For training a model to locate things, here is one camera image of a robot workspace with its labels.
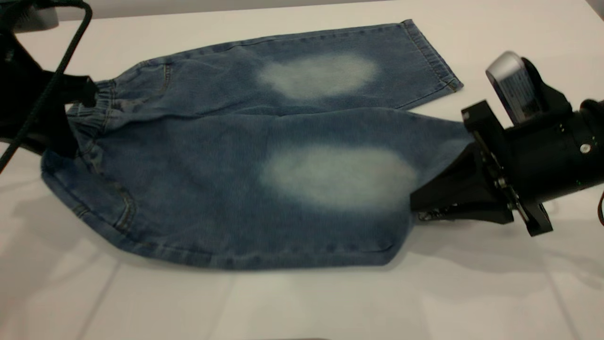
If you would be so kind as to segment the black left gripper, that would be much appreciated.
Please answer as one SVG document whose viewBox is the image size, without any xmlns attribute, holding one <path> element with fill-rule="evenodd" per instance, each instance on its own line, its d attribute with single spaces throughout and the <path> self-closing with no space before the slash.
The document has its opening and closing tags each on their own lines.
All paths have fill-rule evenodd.
<svg viewBox="0 0 604 340">
<path fill-rule="evenodd" d="M 34 104 L 49 81 L 51 71 L 39 64 L 19 43 L 15 35 L 1 32 L 0 37 L 0 140 L 9 144 L 17 137 Z M 71 131 L 66 104 L 81 103 L 94 107 L 99 88 L 89 76 L 61 75 L 59 92 L 54 91 L 28 129 L 21 147 L 33 153 L 49 149 L 73 159 L 78 142 Z"/>
</svg>

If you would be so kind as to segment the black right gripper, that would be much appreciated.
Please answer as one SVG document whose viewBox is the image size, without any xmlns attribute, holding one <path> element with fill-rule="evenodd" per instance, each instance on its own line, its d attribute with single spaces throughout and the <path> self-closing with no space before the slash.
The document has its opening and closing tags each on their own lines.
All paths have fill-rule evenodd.
<svg viewBox="0 0 604 340">
<path fill-rule="evenodd" d="M 512 204 L 533 237 L 553 230 L 543 203 L 576 192 L 579 157 L 571 105 L 563 102 L 519 125 L 503 128 L 486 101 L 461 112 L 466 129 L 498 166 L 495 180 L 476 143 L 411 195 L 420 221 L 514 221 L 496 183 L 504 183 Z"/>
</svg>

